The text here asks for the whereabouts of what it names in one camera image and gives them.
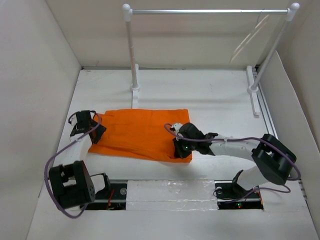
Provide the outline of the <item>orange trousers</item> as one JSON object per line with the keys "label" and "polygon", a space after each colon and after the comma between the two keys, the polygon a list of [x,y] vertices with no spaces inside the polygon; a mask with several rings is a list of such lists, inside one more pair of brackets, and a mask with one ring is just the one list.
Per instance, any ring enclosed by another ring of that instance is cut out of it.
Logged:
{"label": "orange trousers", "polygon": [[192,161],[191,155],[174,156],[174,137],[165,130],[165,124],[188,123],[187,109],[118,109],[100,116],[106,131],[89,153],[168,163]]}

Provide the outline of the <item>wooden clothes hanger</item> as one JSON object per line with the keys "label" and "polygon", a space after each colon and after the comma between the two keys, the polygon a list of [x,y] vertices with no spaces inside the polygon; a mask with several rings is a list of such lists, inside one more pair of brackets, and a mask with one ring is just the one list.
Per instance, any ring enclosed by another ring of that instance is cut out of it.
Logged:
{"label": "wooden clothes hanger", "polygon": [[270,15],[267,14],[262,20],[259,20],[258,17],[255,27],[251,32],[242,40],[242,42],[236,47],[234,52],[231,55],[229,63],[233,63],[238,55],[245,49],[245,47],[252,41],[252,39],[261,31],[261,29],[266,25],[270,18]]}

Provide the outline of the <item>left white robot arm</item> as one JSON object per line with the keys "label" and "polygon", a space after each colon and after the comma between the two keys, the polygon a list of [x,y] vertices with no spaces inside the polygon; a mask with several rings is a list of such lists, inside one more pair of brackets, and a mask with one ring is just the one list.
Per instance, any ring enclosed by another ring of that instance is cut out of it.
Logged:
{"label": "left white robot arm", "polygon": [[89,149],[106,131],[101,116],[96,117],[97,121],[92,119],[87,128],[79,128],[80,121],[71,120],[70,143],[61,152],[64,162],[47,171],[51,195],[59,210],[84,207],[95,201],[96,194],[103,199],[111,194],[111,185],[105,181],[94,186],[85,164]]}

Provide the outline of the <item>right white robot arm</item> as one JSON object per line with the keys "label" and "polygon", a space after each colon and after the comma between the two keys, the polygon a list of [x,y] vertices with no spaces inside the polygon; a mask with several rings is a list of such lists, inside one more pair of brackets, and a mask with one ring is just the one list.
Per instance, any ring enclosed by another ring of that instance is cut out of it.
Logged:
{"label": "right white robot arm", "polygon": [[271,134],[266,133],[261,138],[204,134],[190,122],[167,123],[164,127],[174,137],[175,158],[185,159],[196,151],[202,155],[236,157],[255,164],[238,171],[229,186],[216,190],[220,199],[244,198],[265,183],[285,186],[287,181],[297,181],[301,177],[295,154]]}

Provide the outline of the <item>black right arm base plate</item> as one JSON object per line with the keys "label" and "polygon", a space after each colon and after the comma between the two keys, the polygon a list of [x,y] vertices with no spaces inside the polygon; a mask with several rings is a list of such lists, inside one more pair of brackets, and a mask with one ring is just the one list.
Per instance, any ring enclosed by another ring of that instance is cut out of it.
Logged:
{"label": "black right arm base plate", "polygon": [[259,193],[233,186],[231,180],[215,180],[215,190],[218,210],[263,210],[263,202]]}

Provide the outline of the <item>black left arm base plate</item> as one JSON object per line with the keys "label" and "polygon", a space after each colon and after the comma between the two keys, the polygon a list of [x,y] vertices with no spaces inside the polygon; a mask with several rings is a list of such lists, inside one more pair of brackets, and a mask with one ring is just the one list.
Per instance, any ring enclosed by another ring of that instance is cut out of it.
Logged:
{"label": "black left arm base plate", "polygon": [[126,210],[127,181],[111,181],[109,193],[99,193],[94,202],[90,203],[87,211],[122,211]]}

